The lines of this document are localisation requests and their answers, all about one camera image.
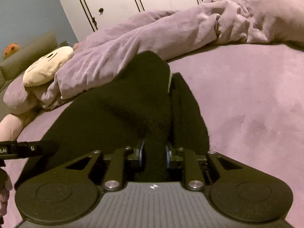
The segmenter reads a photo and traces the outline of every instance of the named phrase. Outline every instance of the round metal bolt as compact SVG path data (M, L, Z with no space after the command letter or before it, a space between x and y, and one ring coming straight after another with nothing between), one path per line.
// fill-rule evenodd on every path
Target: round metal bolt
M107 188L117 188L120 185L120 183L118 181L115 181L115 180L110 180L110 181L105 182L104 185Z
M201 188L204 184L201 181L193 180L188 183L190 188Z

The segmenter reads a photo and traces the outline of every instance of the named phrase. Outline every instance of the wall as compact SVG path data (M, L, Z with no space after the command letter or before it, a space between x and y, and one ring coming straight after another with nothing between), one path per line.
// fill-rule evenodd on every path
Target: wall
M0 4L0 53L10 43L25 46L51 30L58 43L77 42L59 0L0 0Z

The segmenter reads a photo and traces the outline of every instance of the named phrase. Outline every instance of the bed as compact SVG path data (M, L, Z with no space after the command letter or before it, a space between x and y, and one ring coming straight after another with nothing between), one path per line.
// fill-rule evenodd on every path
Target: bed
M40 140L75 96L111 81L136 53L151 50L186 80L212 150L285 181L294 194L286 220L304 227L303 2L216 0L180 12L145 12L98 30L53 82L32 91L34 105L44 109L18 141ZM16 79L4 100L20 114L25 106L10 99L16 90L22 100L28 98ZM13 183L25 162L6 161ZM4 228L22 220L14 191L4 220Z

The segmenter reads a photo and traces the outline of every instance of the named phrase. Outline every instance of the black fabric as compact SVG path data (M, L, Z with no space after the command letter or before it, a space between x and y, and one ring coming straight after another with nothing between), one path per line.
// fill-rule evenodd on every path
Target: black fabric
M167 63L148 51L135 56L112 82L78 96L43 137L59 145L57 153L47 159L30 158L15 187L93 150L111 154L143 138L157 143L144 148L144 171L136 180L167 181L168 139L176 147L201 154L209 149L208 133L190 89L180 74L174 74L168 93L169 76Z

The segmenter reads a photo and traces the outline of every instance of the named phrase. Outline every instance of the orange plush toy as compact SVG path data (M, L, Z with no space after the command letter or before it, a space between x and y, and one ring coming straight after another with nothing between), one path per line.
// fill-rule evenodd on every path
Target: orange plush toy
M20 49L20 46L17 44L11 44L11 45L7 46L7 48L3 52L2 58L3 59L8 58L12 54L16 53L19 49Z

